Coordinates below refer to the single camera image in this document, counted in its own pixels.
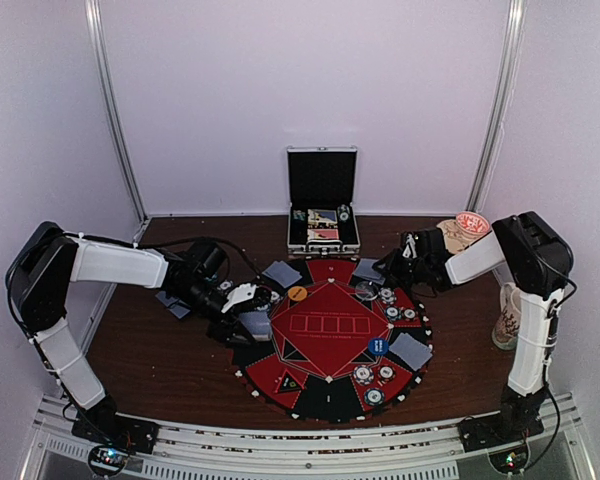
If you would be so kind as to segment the blue checkered card deck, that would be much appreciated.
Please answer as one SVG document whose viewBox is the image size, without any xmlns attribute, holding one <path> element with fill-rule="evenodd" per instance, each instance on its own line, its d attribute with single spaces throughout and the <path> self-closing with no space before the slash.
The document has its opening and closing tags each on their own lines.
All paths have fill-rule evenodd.
<svg viewBox="0 0 600 480">
<path fill-rule="evenodd" d="M 243 312 L 239 315 L 239 320 L 256 341 L 271 339 L 271 320 L 265 311 Z"/>
</svg>

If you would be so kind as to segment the card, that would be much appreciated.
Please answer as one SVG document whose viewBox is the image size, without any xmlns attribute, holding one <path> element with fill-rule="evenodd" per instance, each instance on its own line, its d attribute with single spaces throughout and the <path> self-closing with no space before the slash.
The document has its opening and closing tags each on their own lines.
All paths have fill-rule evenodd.
<svg viewBox="0 0 600 480">
<path fill-rule="evenodd" d="M 366 281 L 382 285 L 385 282 L 385 276 L 374 269 L 377 259 L 361 258 L 353 272 L 353 275 Z"/>
<path fill-rule="evenodd" d="M 391 343 L 389 351 L 412 370 L 421 369 L 433 356 L 428 345 L 417 341 L 408 333 L 400 333 Z"/>
<path fill-rule="evenodd" d="M 288 288 L 302 279 L 302 274 L 283 261 L 274 261 L 264 271 L 263 275 L 275 281 L 283 288 Z"/>
</svg>

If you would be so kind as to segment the blue chip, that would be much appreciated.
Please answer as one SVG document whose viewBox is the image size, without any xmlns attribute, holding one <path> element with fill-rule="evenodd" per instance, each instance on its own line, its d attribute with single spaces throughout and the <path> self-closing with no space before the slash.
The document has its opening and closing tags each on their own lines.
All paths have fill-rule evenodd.
<svg viewBox="0 0 600 480">
<path fill-rule="evenodd" d="M 385 394 L 379 388 L 370 388 L 364 392 L 363 400 L 366 405 L 376 407 L 385 401 Z"/>
</svg>

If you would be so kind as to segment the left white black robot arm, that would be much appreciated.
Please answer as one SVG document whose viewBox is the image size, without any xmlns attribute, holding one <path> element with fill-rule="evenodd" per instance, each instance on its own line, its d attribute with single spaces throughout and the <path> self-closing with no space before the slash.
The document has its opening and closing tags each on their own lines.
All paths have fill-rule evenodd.
<svg viewBox="0 0 600 480">
<path fill-rule="evenodd" d="M 88 411 L 84 425 L 101 443 L 117 442 L 124 424 L 104 407 L 106 389 L 77 341 L 70 311 L 74 294 L 96 285 L 160 291 L 207 319 L 217 341 L 252 345 L 259 336 L 240 316 L 270 302 L 272 294 L 258 280 L 220 287 L 217 274 L 228 260 L 229 244 L 203 236 L 137 244 L 44 221 L 12 261 L 5 275 L 10 313 L 69 398 Z"/>
</svg>

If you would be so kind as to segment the round wooden board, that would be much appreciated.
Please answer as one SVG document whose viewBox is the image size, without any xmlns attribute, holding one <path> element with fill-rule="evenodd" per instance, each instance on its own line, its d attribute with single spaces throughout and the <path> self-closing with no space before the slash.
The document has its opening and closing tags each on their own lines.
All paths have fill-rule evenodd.
<svg viewBox="0 0 600 480">
<path fill-rule="evenodd" d="M 446 250 L 453 255 L 465 250 L 486 235 L 486 232 L 475 233 L 463 230 L 455 219 L 442 220 L 436 227 L 442 231 Z"/>
</svg>

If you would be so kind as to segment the red chip on seat eight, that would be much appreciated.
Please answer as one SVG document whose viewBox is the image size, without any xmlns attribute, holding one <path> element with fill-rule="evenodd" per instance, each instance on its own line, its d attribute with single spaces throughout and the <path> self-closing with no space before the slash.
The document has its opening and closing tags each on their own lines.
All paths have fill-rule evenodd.
<svg viewBox="0 0 600 480">
<path fill-rule="evenodd" d="M 406 321 L 413 321 L 417 316 L 416 311 L 413 309 L 404 309 L 402 315 Z"/>
</svg>

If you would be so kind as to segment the red white patterned bowl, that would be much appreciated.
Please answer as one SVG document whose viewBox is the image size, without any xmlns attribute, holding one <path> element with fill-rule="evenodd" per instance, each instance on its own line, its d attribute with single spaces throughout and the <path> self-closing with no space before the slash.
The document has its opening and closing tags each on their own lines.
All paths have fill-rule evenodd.
<svg viewBox="0 0 600 480">
<path fill-rule="evenodd" d="M 459 212 L 455 217 L 459 229 L 466 235 L 479 237 L 489 233 L 489 221 L 478 213 L 471 211 Z"/>
</svg>

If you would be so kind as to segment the clear dealer button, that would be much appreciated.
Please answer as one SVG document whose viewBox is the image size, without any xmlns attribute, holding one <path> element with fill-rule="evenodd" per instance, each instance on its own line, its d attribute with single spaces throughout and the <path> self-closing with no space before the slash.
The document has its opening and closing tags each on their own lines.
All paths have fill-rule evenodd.
<svg viewBox="0 0 600 480">
<path fill-rule="evenodd" d="M 370 281 L 361 281 L 355 286 L 355 296 L 364 302 L 371 302 L 378 297 L 379 287 Z"/>
</svg>

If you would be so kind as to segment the yellow big blind button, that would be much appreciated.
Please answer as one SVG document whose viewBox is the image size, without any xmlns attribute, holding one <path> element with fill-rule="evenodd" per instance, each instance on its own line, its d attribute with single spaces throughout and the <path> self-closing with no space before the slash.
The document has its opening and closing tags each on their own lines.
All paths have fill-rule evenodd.
<svg viewBox="0 0 600 480">
<path fill-rule="evenodd" d="M 301 302 L 305 300 L 307 296 L 308 291 L 303 286 L 292 286 L 287 292 L 287 297 L 293 302 Z"/>
</svg>

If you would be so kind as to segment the blue small blind button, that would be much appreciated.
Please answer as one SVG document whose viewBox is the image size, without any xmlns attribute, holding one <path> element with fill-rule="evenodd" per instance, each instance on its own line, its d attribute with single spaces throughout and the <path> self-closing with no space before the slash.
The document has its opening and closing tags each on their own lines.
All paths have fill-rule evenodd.
<svg viewBox="0 0 600 480">
<path fill-rule="evenodd" d="M 372 338 L 368 343 L 368 350 L 374 356 L 384 356 L 389 351 L 389 342 L 381 337 Z"/>
</svg>

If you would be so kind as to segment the chips in case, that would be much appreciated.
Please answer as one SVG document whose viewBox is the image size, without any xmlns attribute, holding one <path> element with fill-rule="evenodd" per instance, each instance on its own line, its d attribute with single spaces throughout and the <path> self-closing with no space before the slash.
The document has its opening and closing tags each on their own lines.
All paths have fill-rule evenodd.
<svg viewBox="0 0 600 480">
<path fill-rule="evenodd" d="M 340 205 L 337 208 L 337 216 L 340 222 L 347 222 L 351 218 L 351 210 L 348 205 Z"/>
</svg>

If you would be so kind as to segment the card decks in case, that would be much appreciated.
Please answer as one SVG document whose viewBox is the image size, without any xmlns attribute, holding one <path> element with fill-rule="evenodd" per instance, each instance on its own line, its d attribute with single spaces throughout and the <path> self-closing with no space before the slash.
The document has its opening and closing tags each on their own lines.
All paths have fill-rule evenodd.
<svg viewBox="0 0 600 480">
<path fill-rule="evenodd" d="M 338 217 L 335 210 L 307 211 L 307 240 L 333 241 L 339 239 Z"/>
</svg>

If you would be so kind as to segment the aluminium poker case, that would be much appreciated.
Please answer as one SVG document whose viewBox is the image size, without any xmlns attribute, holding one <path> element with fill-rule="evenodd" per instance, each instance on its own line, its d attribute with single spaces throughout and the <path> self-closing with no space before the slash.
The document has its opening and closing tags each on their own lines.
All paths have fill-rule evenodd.
<svg viewBox="0 0 600 480">
<path fill-rule="evenodd" d="M 355 147 L 289 147 L 287 167 L 290 211 L 287 249 L 291 255 L 351 255 L 360 250 L 360 236 L 353 211 L 358 149 Z M 339 239 L 307 240 L 307 211 L 335 210 L 348 205 L 351 218 L 338 220 Z"/>
</svg>

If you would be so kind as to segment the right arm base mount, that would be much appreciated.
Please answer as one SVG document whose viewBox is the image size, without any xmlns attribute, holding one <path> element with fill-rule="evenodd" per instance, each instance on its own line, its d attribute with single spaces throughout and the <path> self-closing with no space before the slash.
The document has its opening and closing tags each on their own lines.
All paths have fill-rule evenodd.
<svg viewBox="0 0 600 480">
<path fill-rule="evenodd" d="M 544 432 L 543 423 L 537 415 L 520 426 L 509 424 L 502 412 L 482 417 L 466 417 L 458 423 L 457 428 L 465 452 L 521 442 L 529 436 Z"/>
</svg>

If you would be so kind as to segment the aluminium front rail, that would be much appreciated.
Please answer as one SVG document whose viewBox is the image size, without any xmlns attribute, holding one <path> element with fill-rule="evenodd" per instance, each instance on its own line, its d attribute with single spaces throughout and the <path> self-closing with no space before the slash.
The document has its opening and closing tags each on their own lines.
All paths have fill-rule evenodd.
<svg viewBox="0 0 600 480">
<path fill-rule="evenodd" d="M 460 418 L 349 430 L 248 430 L 153 420 L 153 453 L 131 457 L 112 479 L 600 479 L 571 394 L 556 397 L 561 425 L 552 446 L 523 475 L 495 468 L 515 443 L 473 452 Z M 71 435 L 73 409 L 43 396 L 16 479 L 98 479 L 93 443 Z"/>
</svg>

